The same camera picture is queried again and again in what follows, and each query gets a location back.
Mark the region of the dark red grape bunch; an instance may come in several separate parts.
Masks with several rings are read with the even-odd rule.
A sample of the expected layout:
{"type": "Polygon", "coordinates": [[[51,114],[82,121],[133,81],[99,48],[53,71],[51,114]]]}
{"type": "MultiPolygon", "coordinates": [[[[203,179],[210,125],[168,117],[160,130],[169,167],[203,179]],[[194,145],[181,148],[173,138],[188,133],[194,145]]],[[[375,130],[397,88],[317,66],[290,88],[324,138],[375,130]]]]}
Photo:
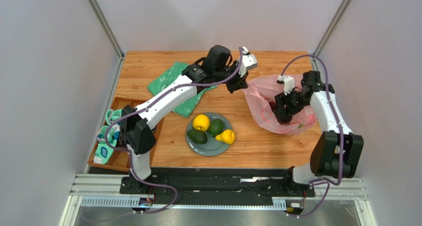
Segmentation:
{"type": "Polygon", "coordinates": [[[277,104],[273,101],[269,101],[269,105],[271,107],[272,112],[275,113],[277,109],[277,104]]]}

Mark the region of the pink plastic bag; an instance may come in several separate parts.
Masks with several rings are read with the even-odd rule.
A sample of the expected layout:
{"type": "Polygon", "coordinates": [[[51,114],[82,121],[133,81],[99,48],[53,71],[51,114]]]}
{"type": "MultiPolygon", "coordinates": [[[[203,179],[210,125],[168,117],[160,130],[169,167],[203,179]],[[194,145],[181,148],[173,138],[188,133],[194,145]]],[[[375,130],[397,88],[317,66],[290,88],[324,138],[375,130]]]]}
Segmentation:
{"type": "Polygon", "coordinates": [[[248,88],[243,90],[256,124],[272,133],[284,135],[300,134],[310,129],[317,123],[317,115],[310,106],[304,107],[287,124],[277,121],[270,106],[275,102],[274,96],[284,91],[283,85],[277,83],[277,78],[277,74],[257,77],[249,81],[248,88]]]}

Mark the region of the green lime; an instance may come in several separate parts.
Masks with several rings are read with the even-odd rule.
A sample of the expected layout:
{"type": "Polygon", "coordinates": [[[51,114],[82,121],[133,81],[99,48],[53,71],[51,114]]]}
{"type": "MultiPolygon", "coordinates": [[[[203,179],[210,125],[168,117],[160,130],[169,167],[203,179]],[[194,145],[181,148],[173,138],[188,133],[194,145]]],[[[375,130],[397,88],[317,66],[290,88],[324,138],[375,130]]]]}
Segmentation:
{"type": "Polygon", "coordinates": [[[210,136],[216,137],[224,130],[224,128],[224,122],[220,118],[216,118],[210,122],[208,133],[210,136]]]}

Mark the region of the yellow lemon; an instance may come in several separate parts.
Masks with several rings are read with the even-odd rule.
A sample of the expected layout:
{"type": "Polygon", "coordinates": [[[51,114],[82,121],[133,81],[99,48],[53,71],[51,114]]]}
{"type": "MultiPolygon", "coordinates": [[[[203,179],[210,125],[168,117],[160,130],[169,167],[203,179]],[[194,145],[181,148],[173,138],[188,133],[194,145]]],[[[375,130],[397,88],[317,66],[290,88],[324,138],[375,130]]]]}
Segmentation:
{"type": "Polygon", "coordinates": [[[192,122],[192,126],[195,130],[206,132],[210,126],[210,119],[205,114],[197,115],[192,122]]]}

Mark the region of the yellow fake fruit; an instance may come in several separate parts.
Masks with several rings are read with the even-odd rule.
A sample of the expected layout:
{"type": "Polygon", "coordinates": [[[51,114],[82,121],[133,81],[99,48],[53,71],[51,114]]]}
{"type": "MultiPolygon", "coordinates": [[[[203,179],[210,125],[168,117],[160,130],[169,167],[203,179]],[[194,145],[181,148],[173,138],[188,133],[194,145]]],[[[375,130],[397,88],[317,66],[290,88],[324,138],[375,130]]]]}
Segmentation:
{"type": "Polygon", "coordinates": [[[224,130],[215,137],[215,140],[231,145],[234,143],[236,138],[235,132],[231,129],[224,130]]]}

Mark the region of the dark green avocado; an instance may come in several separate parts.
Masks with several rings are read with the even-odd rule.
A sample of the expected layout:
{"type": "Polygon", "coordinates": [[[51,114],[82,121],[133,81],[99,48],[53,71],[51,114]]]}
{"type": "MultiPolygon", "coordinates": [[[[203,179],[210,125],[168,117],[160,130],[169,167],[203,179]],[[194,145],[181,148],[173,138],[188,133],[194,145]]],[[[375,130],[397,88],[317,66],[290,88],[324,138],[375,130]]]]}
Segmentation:
{"type": "Polygon", "coordinates": [[[196,144],[206,144],[208,141],[207,135],[196,129],[188,130],[187,136],[196,144]]]}

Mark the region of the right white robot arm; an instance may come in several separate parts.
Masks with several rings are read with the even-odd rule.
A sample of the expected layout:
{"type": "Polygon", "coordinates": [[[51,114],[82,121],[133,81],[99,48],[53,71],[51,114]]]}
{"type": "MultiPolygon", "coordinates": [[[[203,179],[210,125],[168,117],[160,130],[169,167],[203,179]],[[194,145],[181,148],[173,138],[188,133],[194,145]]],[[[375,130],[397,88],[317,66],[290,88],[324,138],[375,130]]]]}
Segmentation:
{"type": "Polygon", "coordinates": [[[364,146],[363,137],[354,134],[345,123],[336,103],[334,88],[323,83],[318,71],[303,74],[301,87],[294,78],[280,75],[276,81],[283,92],[276,95],[273,111],[279,123],[289,123],[304,107],[311,107],[322,130],[310,161],[291,167],[286,174],[285,189],[291,194],[309,189],[317,183],[339,185],[344,178],[353,178],[364,146]]]}

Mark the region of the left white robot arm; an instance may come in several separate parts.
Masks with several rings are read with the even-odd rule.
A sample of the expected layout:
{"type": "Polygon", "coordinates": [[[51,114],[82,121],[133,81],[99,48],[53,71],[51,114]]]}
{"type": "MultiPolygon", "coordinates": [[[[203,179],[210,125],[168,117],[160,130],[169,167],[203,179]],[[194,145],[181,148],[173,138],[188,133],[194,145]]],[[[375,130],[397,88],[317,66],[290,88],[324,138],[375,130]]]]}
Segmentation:
{"type": "Polygon", "coordinates": [[[239,58],[233,60],[228,48],[215,45],[152,99],[135,108],[123,108],[121,135],[130,155],[129,171],[136,180],[151,175],[150,151],[157,142],[153,129],[174,108],[211,86],[225,84],[230,93],[247,88],[248,71],[257,67],[258,61],[246,47],[239,52],[239,58]]]}

